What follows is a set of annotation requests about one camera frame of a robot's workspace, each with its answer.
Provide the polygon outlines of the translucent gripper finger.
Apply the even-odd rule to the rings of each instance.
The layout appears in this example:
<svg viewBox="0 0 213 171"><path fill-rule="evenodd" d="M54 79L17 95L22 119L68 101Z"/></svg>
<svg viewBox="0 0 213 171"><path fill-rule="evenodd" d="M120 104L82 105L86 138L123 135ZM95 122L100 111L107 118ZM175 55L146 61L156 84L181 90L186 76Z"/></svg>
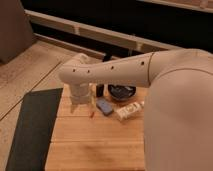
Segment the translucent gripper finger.
<svg viewBox="0 0 213 171"><path fill-rule="evenodd" d="M73 105L71 105L70 106L70 113L73 113L73 111L74 111L74 107L73 107Z"/></svg>
<svg viewBox="0 0 213 171"><path fill-rule="evenodd" d="M93 104L92 103L89 103L89 114L91 115L91 113L93 113L94 112L94 109L93 109Z"/></svg>

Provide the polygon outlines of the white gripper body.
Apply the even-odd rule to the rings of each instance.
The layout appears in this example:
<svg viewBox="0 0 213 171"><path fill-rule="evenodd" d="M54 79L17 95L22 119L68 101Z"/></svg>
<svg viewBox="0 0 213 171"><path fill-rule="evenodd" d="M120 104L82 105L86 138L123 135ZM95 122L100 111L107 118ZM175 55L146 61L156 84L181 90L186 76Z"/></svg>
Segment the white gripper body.
<svg viewBox="0 0 213 171"><path fill-rule="evenodd" d="M87 83L71 84L70 99L73 105L88 104L91 102L90 87Z"/></svg>

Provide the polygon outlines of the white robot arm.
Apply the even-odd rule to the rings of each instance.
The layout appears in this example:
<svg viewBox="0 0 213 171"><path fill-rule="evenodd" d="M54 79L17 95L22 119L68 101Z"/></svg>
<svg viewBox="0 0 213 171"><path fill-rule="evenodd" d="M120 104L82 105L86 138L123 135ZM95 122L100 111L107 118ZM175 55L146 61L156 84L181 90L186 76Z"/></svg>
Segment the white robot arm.
<svg viewBox="0 0 213 171"><path fill-rule="evenodd" d="M74 103L89 96L91 83L146 87L146 170L213 171L213 53L176 49L96 64L80 53L59 77Z"/></svg>

